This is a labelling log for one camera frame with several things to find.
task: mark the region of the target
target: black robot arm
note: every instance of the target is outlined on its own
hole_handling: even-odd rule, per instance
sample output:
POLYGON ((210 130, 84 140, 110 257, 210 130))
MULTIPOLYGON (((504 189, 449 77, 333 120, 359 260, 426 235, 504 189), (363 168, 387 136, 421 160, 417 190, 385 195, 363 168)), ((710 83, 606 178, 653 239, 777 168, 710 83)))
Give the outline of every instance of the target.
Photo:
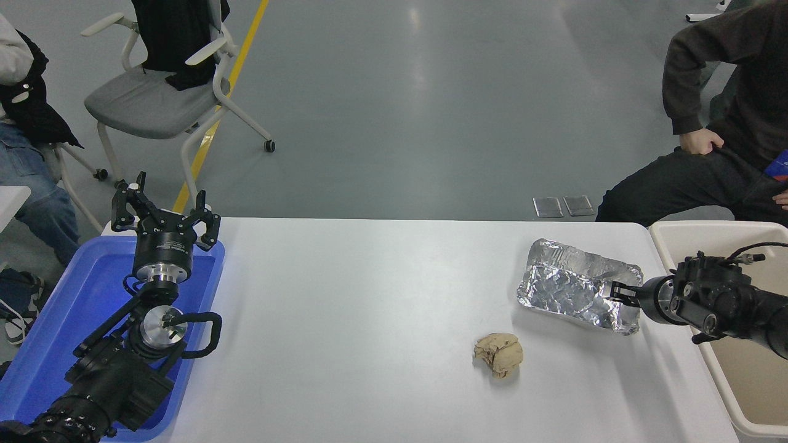
POLYGON ((126 278, 139 283, 123 281, 131 299, 74 349, 78 360, 65 375, 71 388, 29 425, 0 422, 0 443, 96 443, 115 435, 115 422, 137 430, 173 390, 167 374, 175 363, 207 356, 217 347, 219 315, 183 313, 171 304, 178 284, 191 276, 194 246, 207 251, 217 243, 221 218, 205 204, 204 191, 183 216, 158 209, 144 186, 140 173, 136 183, 121 183, 112 201, 112 229, 137 233, 132 274, 126 278), (198 238, 194 227, 200 222, 206 233, 198 238), (186 351, 187 324, 198 322, 211 323, 210 343, 186 351))
POLYGON ((741 264, 764 260, 764 255, 742 255, 762 243, 739 249, 729 257, 707 257, 698 252, 679 263, 673 275, 655 277, 643 286, 611 285, 611 300, 639 307, 659 323, 691 325, 700 330, 693 343, 725 336, 752 340, 788 359, 788 297, 752 286, 741 264))

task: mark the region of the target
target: black sweatshirt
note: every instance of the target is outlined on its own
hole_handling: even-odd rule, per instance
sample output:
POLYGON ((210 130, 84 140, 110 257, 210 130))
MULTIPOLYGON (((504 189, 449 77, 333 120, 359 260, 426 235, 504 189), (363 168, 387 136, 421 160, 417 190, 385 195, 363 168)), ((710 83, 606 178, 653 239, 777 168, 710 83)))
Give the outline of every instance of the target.
POLYGON ((788 149, 788 0, 723 13, 671 40, 663 74, 663 104, 673 133, 702 128, 701 69, 707 61, 741 66, 736 98, 708 129, 757 169, 788 149))

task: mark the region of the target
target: hand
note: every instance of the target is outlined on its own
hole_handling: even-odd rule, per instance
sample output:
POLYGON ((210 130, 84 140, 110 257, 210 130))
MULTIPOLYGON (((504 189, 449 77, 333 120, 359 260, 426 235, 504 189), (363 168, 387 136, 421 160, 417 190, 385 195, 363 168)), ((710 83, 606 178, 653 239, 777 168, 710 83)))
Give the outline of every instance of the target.
POLYGON ((771 197, 778 205, 781 205, 784 210, 788 210, 788 189, 782 193, 771 197))
POLYGON ((725 143, 716 132, 709 131, 706 128, 681 134, 678 136, 678 142, 682 145, 682 149, 685 152, 702 155, 714 151, 715 147, 723 147, 723 143, 725 143))

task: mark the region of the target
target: plastic bin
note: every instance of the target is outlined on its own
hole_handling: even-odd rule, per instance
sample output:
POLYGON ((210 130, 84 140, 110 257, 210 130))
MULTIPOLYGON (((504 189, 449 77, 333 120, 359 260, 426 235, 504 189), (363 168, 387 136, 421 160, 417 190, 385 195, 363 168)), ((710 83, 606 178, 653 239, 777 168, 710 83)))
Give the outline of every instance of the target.
MULTIPOLYGON (((121 282, 132 269, 135 246, 134 236, 101 236, 77 251, 0 382, 0 420, 30 423, 68 390, 64 376, 76 362, 73 349, 130 298, 121 282)), ((224 257, 221 243, 208 252, 195 249, 192 276, 179 285, 174 305, 184 312, 208 311, 224 257)), ((187 349, 199 349, 204 328, 189 326, 187 349)), ((194 362, 182 359, 173 366, 173 391, 139 430, 115 423, 117 436, 107 441, 148 441, 163 432, 177 414, 194 362)))
MULTIPOLYGON (((660 221, 650 233, 666 270, 698 251, 728 256, 764 241, 788 243, 788 229, 756 221, 660 221)), ((742 267, 759 289, 788 295, 788 248, 747 252, 767 259, 742 267)), ((747 340, 704 343, 701 353, 723 398, 731 422, 756 437, 788 437, 788 361, 747 340)))

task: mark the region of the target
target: lump of dough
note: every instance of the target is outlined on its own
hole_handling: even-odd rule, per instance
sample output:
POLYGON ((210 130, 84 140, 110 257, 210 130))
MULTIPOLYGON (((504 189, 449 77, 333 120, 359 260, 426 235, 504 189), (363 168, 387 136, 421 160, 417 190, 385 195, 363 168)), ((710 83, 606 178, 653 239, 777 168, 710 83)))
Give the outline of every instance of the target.
POLYGON ((491 333, 476 342, 474 356, 483 359, 495 378, 505 378, 522 363, 522 346, 510 333, 491 333))

